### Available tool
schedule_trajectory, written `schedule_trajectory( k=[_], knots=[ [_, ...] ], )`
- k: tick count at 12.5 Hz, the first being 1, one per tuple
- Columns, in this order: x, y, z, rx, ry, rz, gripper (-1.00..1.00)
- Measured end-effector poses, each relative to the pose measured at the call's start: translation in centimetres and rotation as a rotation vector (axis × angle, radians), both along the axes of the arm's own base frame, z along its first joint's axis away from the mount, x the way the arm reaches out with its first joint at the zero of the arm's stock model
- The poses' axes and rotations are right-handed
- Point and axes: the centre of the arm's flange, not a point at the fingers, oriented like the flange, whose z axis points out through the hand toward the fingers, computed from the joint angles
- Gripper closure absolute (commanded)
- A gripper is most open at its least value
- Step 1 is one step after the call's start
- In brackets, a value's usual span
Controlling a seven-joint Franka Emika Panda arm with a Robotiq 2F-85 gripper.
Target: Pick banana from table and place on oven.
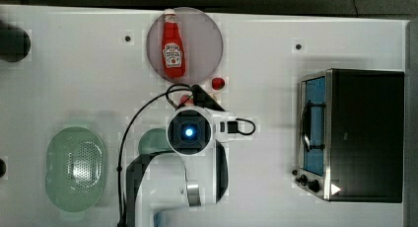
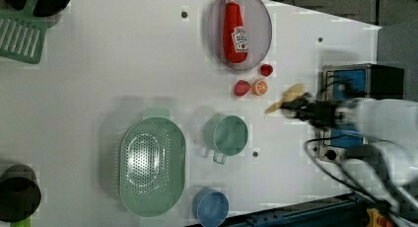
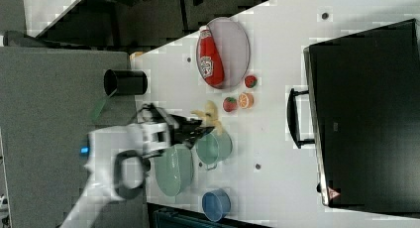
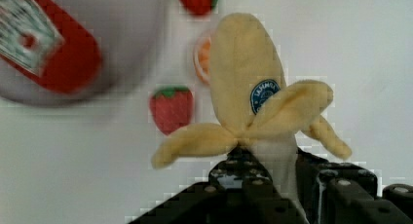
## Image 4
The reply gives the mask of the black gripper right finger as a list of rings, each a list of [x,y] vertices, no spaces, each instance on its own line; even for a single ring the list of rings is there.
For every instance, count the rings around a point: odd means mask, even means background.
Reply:
[[[413,224],[410,185],[380,189],[372,171],[303,150],[298,151],[296,177],[310,224]]]

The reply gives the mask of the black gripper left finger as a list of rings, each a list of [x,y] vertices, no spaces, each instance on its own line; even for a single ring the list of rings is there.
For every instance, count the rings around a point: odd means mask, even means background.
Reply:
[[[270,173],[236,148],[197,182],[128,224],[308,224]]]

